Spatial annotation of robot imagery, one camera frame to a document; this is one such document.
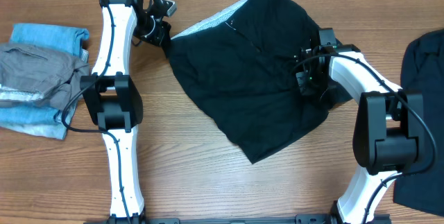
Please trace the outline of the black shorts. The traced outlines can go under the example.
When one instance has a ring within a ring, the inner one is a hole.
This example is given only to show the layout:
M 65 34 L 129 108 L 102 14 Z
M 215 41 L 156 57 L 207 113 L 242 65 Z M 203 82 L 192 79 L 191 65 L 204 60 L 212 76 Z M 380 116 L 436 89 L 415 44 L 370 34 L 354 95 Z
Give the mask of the black shorts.
M 240 0 L 175 36 L 165 54 L 188 97 L 256 163 L 350 100 L 336 82 L 301 93 L 298 56 L 317 31 L 292 0 Z

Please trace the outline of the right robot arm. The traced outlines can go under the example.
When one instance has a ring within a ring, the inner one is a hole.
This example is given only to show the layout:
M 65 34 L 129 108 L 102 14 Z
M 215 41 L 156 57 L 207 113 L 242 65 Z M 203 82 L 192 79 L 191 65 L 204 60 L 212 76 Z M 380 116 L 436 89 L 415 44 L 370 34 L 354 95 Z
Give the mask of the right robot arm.
M 345 193 L 328 214 L 299 214 L 297 223 L 390 223 L 375 209 L 394 181 L 422 158 L 422 95 L 387 81 L 353 44 L 322 28 L 301 52 L 296 78 L 303 96 L 322 98 L 338 83 L 357 102 L 352 149 L 358 163 Z

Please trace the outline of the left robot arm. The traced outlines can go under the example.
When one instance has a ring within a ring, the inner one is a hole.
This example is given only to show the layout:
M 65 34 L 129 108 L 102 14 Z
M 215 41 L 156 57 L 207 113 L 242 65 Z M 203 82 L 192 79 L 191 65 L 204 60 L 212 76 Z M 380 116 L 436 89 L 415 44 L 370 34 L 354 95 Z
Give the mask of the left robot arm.
M 177 9 L 172 0 L 99 0 L 103 32 L 99 56 L 80 90 L 108 154 L 112 200 L 108 223 L 147 223 L 137 165 L 138 126 L 143 102 L 130 77 L 133 39 L 169 47 L 171 26 L 164 20 Z

